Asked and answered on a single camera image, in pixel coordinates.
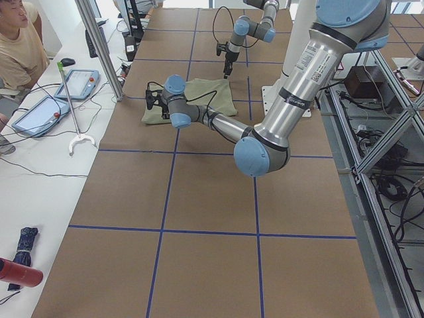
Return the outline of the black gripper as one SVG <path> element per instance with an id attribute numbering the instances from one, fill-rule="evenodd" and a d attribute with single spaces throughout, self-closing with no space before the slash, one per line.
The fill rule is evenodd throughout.
<path id="1" fill-rule="evenodd" d="M 163 119 L 169 119 L 170 118 L 170 112 L 168 108 L 168 102 L 165 99 L 160 98 L 158 105 L 162 108 L 162 118 Z"/>
<path id="2" fill-rule="evenodd" d="M 238 59 L 237 52 L 227 52 L 225 54 L 224 79 L 228 79 L 233 70 L 233 63 Z"/>

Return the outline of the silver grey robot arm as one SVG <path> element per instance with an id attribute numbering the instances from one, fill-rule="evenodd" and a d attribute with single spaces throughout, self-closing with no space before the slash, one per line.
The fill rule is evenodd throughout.
<path id="1" fill-rule="evenodd" d="M 225 44 L 217 44 L 216 51 L 219 56 L 225 53 L 224 78 L 227 79 L 233 70 L 233 63 L 237 61 L 245 38 L 251 36 L 267 43 L 273 41 L 276 31 L 274 22 L 280 8 L 279 1 L 244 1 L 245 4 L 263 11 L 260 22 L 254 22 L 248 16 L 240 16 L 233 26 L 233 33 Z"/>
<path id="2" fill-rule="evenodd" d="M 288 137 L 319 90 L 334 76 L 343 56 L 377 50 L 388 41 L 391 1 L 306 1 L 310 19 L 303 52 L 288 73 L 261 123 L 240 123 L 206 105 L 190 105 L 186 82 L 170 76 L 159 95 L 177 129 L 203 123 L 235 144 L 237 168 L 252 177 L 283 168 L 290 159 Z"/>

